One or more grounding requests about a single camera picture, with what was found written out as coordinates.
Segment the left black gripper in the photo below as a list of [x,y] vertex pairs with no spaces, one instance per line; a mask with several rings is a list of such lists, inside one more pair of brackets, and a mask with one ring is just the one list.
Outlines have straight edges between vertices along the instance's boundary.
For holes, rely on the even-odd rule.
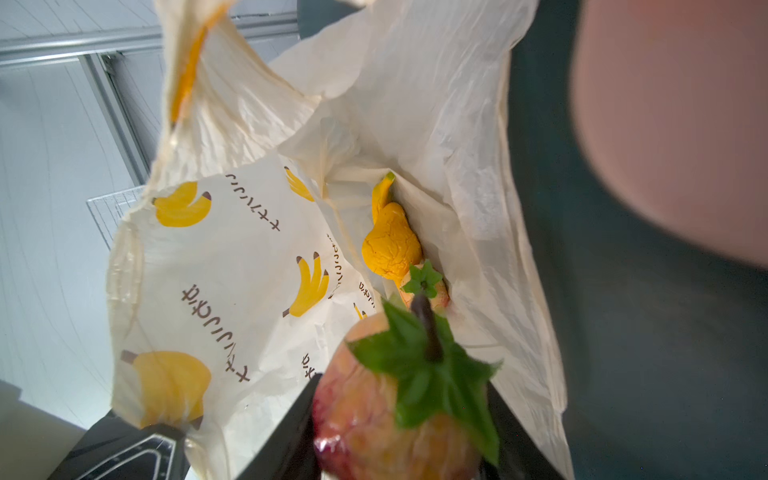
[[[316,374],[238,476],[239,480],[320,480],[314,452],[312,403]],[[52,479],[184,479],[185,435],[164,424],[138,429],[110,411],[95,423],[50,475]]]

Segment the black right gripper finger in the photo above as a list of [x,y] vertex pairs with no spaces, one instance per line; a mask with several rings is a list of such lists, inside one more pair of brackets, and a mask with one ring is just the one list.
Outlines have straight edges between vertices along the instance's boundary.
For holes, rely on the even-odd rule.
[[495,387],[487,389],[489,410],[500,439],[496,466],[483,460],[482,480],[563,480],[564,477],[543,455]]

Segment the cream banana-print plastic bag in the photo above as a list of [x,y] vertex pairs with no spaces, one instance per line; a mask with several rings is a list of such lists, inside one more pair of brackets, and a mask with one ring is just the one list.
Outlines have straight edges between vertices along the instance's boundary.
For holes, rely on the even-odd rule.
[[159,1],[161,139],[114,237],[114,411],[187,431],[203,479],[253,460],[346,331],[390,171],[458,341],[573,477],[561,355],[513,182],[507,94],[534,1],[374,1],[264,62],[227,1]]

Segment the yellow toy lemon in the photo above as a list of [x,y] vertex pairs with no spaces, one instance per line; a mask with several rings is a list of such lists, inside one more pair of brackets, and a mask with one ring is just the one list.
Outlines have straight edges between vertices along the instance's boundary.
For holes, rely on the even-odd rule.
[[389,203],[380,211],[363,241],[362,256],[373,273],[395,283],[400,283],[410,267],[422,261],[421,243],[400,204]]

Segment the large yellow toy banana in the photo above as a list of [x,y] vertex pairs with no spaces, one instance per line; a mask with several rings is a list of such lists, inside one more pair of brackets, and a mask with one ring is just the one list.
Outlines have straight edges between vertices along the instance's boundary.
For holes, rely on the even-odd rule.
[[376,224],[381,211],[391,202],[390,188],[395,182],[395,174],[390,171],[372,190],[372,220]]

